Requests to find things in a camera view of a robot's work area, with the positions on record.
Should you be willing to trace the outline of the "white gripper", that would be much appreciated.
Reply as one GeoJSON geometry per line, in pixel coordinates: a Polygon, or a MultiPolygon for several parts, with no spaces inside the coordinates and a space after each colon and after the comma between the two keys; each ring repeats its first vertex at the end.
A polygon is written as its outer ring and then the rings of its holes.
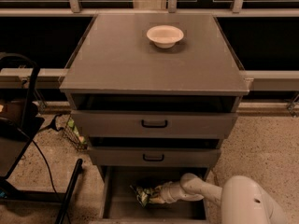
{"type": "Polygon", "coordinates": [[[149,198],[151,204],[175,203],[177,201],[196,202],[201,201],[201,194],[190,194],[186,192],[179,182],[167,182],[153,189],[153,193],[159,194],[159,197],[149,198]]]}

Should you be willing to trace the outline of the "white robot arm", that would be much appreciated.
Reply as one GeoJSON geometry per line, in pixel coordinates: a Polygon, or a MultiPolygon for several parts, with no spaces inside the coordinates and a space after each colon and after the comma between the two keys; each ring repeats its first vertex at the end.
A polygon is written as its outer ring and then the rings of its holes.
{"type": "Polygon", "coordinates": [[[221,224],[287,224],[280,205],[257,182],[243,175],[229,178],[221,188],[187,173],[177,182],[155,188],[149,201],[175,203],[204,198],[221,208],[221,224]]]}

